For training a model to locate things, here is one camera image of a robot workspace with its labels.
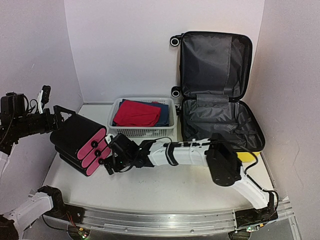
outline black cable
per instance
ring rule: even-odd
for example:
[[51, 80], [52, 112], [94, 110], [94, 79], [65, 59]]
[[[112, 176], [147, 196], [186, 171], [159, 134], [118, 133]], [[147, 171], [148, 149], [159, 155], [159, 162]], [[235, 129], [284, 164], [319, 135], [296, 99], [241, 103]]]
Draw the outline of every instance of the black cable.
[[49, 228], [51, 228], [51, 229], [54, 229], [54, 230], [59, 230], [59, 231], [68, 231], [67, 229], [62, 229], [62, 228], [57, 228], [57, 227], [53, 227], [53, 226], [50, 226], [47, 222], [46, 222], [46, 220], [45, 220], [45, 218], [44, 218], [44, 216], [42, 215], [42, 220], [43, 220], [43, 222], [44, 222], [44, 224], [45, 225], [47, 225]]
[[29, 111], [29, 100], [25, 95], [23, 95], [23, 98], [26, 100], [26, 109], [25, 109], [24, 113], [28, 113], [28, 111]]
[[247, 225], [247, 224], [256, 224], [256, 223], [249, 221], [249, 222], [246, 222], [246, 223], [244, 223], [244, 224], [242, 224], [242, 225], [240, 225], [240, 226], [237, 226], [236, 229], [233, 231], [232, 235], [229, 236], [229, 239], [233, 240], [232, 238], [233, 238], [234, 235], [236, 234], [236, 231], [238, 232], [238, 228], [241, 228], [241, 227], [243, 227], [244, 225]]
[[[149, 140], [149, 142], [157, 141], [157, 140], [160, 140], [160, 139], [169, 139], [170, 142], [172, 143], [172, 139], [171, 139], [170, 137], [168, 137], [168, 136], [164, 136], [164, 137], [159, 137], [159, 138], [156, 138], [156, 139], [152, 139], [152, 140]], [[139, 156], [139, 152], [137, 153], [137, 155], [135, 156], [135, 158], [133, 159], [133, 161], [130, 163], [130, 166], [129, 166], [126, 170], [124, 170], [124, 171], [119, 171], [118, 173], [126, 173], [126, 172], [130, 171], [130, 170], [135, 166], [134, 164], [135, 164], [138, 156]], [[112, 151], [112, 160], [113, 160], [113, 162], [116, 161], [116, 158], [115, 158], [115, 155], [114, 155], [114, 152], [113, 152], [113, 151]]]
[[227, 141], [227, 140], [214, 140], [214, 141], [212, 141], [212, 142], [213, 142], [213, 143], [227, 143], [227, 144], [230, 144], [230, 145], [234, 145], [234, 146], [236, 146], [236, 147], [238, 147], [238, 148], [241, 148], [241, 149], [245, 150], [246, 152], [250, 153], [250, 154], [254, 157], [255, 162], [245, 168], [245, 170], [244, 170], [244, 174], [245, 174], [245, 175], [247, 174], [247, 171], [248, 171], [250, 168], [254, 167], [254, 166], [257, 165], [258, 162], [259, 162], [258, 157], [257, 157], [251, 150], [249, 150], [248, 148], [246, 148], [246, 147], [244, 147], [244, 146], [241, 146], [241, 145], [239, 145], [239, 144], [237, 144], [237, 143], [234, 143], [234, 142], [231, 142], [231, 141]]
[[276, 197], [276, 205], [274, 207], [273, 213], [270, 215], [270, 218], [271, 218], [277, 212], [277, 209], [278, 209], [278, 206], [279, 206], [279, 199], [280, 199], [279, 193], [277, 193], [274, 190], [264, 190], [264, 189], [262, 189], [262, 191], [265, 192], [265, 193], [273, 193], [275, 195], [275, 197]]
[[[31, 107], [31, 102], [32, 102], [32, 101], [35, 101], [35, 105], [34, 105], [33, 107]], [[31, 108], [30, 108], [29, 113], [32, 113], [32, 111], [33, 111], [35, 108], [36, 108], [36, 111], [35, 111], [35, 112], [36, 112], [36, 113], [39, 112], [39, 109], [38, 109], [38, 101], [37, 101], [37, 100], [31, 99], [31, 100], [30, 100], [30, 107], [31, 107]]]
[[6, 130], [5, 135], [3, 136], [2, 140], [0, 141], [0, 145], [4, 142], [6, 136], [8, 135], [8, 132], [9, 132], [9, 130], [10, 130], [10, 127], [11, 127], [11, 125], [12, 125], [12, 122], [13, 122], [13, 120], [14, 120], [14, 118], [15, 118], [16, 105], [17, 105], [17, 94], [14, 93], [14, 94], [13, 94], [13, 114], [12, 114], [12, 118], [11, 118], [10, 124], [9, 124], [9, 126], [8, 126], [8, 129]]
[[150, 140], [150, 141], [157, 141], [157, 140], [160, 140], [160, 139], [169, 139], [170, 142], [172, 143], [172, 138], [171, 138], [171, 137], [168, 137], [168, 136], [159, 137], [159, 138], [156, 138], [156, 139], [153, 139], [153, 140]]

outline navy blue cloth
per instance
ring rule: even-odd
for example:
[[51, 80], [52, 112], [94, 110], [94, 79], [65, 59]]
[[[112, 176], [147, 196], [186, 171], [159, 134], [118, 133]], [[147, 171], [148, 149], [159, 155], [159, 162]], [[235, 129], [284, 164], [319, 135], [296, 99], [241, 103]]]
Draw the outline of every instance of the navy blue cloth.
[[[120, 102], [119, 108], [121, 107], [121, 105], [125, 101], [126, 101], [126, 99], [123, 99], [122, 102]], [[170, 124], [169, 105], [162, 104], [162, 103], [156, 103], [156, 102], [143, 102], [143, 101], [135, 101], [135, 102], [161, 108], [159, 121], [155, 124], [155, 127], [168, 127], [169, 126], [169, 124]], [[116, 125], [117, 124], [115, 122], [112, 122], [112, 126], [116, 126]]]

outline suitcase strap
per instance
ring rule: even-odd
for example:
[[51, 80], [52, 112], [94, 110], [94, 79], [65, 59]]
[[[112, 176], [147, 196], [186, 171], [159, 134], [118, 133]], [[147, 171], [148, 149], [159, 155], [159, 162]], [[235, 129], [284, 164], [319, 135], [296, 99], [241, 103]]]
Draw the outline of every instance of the suitcase strap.
[[222, 94], [197, 94], [196, 106], [207, 108], [228, 108], [229, 97]]

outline white basket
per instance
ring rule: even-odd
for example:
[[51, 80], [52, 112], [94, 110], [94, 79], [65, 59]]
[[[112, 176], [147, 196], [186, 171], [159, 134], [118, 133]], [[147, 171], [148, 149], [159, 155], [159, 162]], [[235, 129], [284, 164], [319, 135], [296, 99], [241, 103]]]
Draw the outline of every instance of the white basket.
[[[158, 102], [160, 104], [169, 105], [169, 126], [112, 126], [115, 115], [118, 112], [119, 104], [123, 99], [130, 101], [139, 101], [145, 103]], [[107, 126], [109, 133], [111, 134], [124, 134], [128, 138], [142, 138], [142, 137], [167, 137], [173, 133], [173, 130], [177, 126], [177, 114], [175, 103], [171, 98], [165, 97], [124, 97], [118, 98], [112, 105]]]

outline white table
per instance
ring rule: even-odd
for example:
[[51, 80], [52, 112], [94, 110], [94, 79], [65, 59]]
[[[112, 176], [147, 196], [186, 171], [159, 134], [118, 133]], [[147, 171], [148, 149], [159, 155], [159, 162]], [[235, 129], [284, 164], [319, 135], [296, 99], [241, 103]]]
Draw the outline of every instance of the white table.
[[[79, 114], [106, 126], [110, 109], [111, 105], [84, 105]], [[175, 129], [171, 137], [180, 141], [180, 131]], [[132, 140], [139, 143], [142, 138]], [[248, 173], [265, 189], [273, 189], [261, 157]], [[209, 169], [200, 166], [134, 167], [112, 176], [100, 166], [86, 177], [57, 154], [44, 185], [60, 189], [66, 203], [117, 211], [195, 213], [251, 206], [235, 190], [214, 184]]]

